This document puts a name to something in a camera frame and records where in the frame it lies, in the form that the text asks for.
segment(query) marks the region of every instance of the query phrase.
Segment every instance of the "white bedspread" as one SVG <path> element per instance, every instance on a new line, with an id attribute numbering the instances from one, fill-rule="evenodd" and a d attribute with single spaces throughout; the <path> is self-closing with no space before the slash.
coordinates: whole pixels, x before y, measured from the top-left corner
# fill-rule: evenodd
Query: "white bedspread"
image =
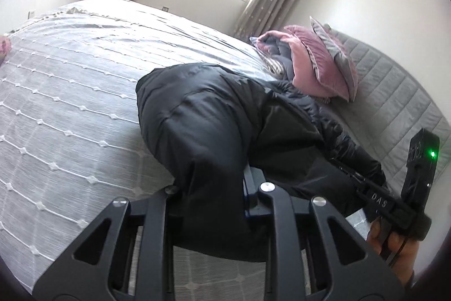
<path id="1" fill-rule="evenodd" d="M 172 182 L 140 136 L 140 77 L 206 61 L 272 79 L 251 46 L 127 0 L 63 6 L 11 39 L 0 67 L 0 254 L 28 289 L 113 198 Z M 215 284 L 223 299 L 261 294 L 261 264 L 209 259 L 176 251 L 179 299 L 213 298 Z"/>

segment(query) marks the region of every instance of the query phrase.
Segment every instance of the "black jacket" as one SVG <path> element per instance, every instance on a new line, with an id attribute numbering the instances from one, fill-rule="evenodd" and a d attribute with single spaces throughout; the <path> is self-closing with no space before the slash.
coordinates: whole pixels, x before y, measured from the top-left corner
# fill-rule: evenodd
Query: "black jacket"
<path id="1" fill-rule="evenodd" d="M 184 223 L 176 239 L 183 247 L 265 259 L 265 230 L 251 231 L 244 217 L 247 162 L 292 195 L 326 197 L 345 216 L 362 204 L 349 178 L 325 158 L 385 182 L 379 162 L 288 82 L 195 63 L 154 70 L 136 92 L 144 141 L 183 191 Z"/>

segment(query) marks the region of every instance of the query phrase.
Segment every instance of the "metal screw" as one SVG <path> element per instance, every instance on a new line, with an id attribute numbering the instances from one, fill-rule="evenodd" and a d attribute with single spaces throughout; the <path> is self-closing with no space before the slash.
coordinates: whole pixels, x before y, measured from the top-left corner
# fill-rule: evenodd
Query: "metal screw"
<path id="1" fill-rule="evenodd" d="M 263 190 L 264 192 L 272 192 L 275 188 L 276 186 L 273 183 L 269 182 L 260 185 L 260 189 Z"/>
<path id="2" fill-rule="evenodd" d="M 116 199 L 113 200 L 113 205 L 114 206 L 125 206 L 128 202 L 127 198 L 124 197 L 117 197 Z"/>
<path id="3" fill-rule="evenodd" d="M 313 204 L 316 206 L 325 206 L 327 202 L 328 201 L 326 201 L 326 199 L 324 199 L 323 197 L 314 197 L 313 198 Z"/>
<path id="4" fill-rule="evenodd" d="M 169 186 L 166 186 L 166 188 L 165 188 L 165 193 L 167 195 L 174 195 L 178 191 L 179 191 L 179 188 L 177 188 L 175 185 L 169 185 Z"/>

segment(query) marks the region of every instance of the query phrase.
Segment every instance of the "mattress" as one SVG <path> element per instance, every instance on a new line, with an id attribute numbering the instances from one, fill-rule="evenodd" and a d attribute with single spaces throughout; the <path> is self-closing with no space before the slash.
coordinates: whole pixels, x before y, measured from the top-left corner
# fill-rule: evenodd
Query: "mattress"
<path id="1" fill-rule="evenodd" d="M 141 139 L 140 77 L 206 61 L 273 79 L 250 45 L 128 0 L 63 6 L 10 37 L 0 67 L 0 255 L 29 290 L 113 198 L 172 183 Z M 178 300 L 262 294 L 262 264 L 184 249 L 174 257 Z"/>
<path id="2" fill-rule="evenodd" d="M 348 50 L 359 74 L 353 103 L 332 99 L 329 108 L 351 136 L 380 161 L 387 184 L 401 193 L 410 140 L 425 128 L 440 138 L 435 181 L 451 162 L 451 127 L 427 91 L 403 67 L 374 47 L 330 29 Z"/>

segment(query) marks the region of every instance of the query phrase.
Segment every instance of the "pink pillow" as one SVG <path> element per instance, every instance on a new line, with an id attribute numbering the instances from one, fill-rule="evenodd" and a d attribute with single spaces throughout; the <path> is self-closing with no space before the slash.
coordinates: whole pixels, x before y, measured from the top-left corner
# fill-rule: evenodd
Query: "pink pillow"
<path id="1" fill-rule="evenodd" d="M 328 52 L 326 46 L 321 41 L 320 37 L 313 31 L 298 25 L 285 26 L 285 30 L 297 36 L 304 49 L 307 52 L 308 59 L 313 66 L 313 72 L 319 85 L 328 91 L 327 96 L 314 95 L 318 97 L 334 97 L 339 96 L 346 101 L 349 101 L 349 91 L 346 81 L 343 78 L 337 65 L 335 65 L 333 58 Z M 293 84 L 301 84 L 300 81 L 304 78 L 304 65 L 295 65 L 293 58 L 293 67 L 295 70 L 295 78 Z"/>
<path id="2" fill-rule="evenodd" d="M 295 71 L 293 85 L 296 88 L 298 88 L 305 95 L 315 97 L 337 96 L 329 89 L 321 86 L 321 84 L 318 82 L 315 76 L 315 72 L 313 71 L 313 66 L 308 51 L 296 35 L 272 30 L 261 35 L 258 40 L 264 39 L 268 33 L 271 33 L 271 35 L 273 36 L 279 37 L 282 42 L 285 42 L 289 45 L 291 49 L 293 69 Z"/>
<path id="3" fill-rule="evenodd" d="M 6 36 L 0 36 L 0 64 L 11 51 L 11 40 Z"/>
<path id="4" fill-rule="evenodd" d="M 318 35 L 324 43 L 326 49 L 334 60 L 335 65 L 341 72 L 341 75 L 348 86 L 349 99 L 353 102 L 357 95 L 357 88 L 359 86 L 359 76 L 357 69 L 351 58 L 346 54 L 342 43 L 328 34 L 323 26 L 314 18 L 310 17 L 313 32 Z"/>

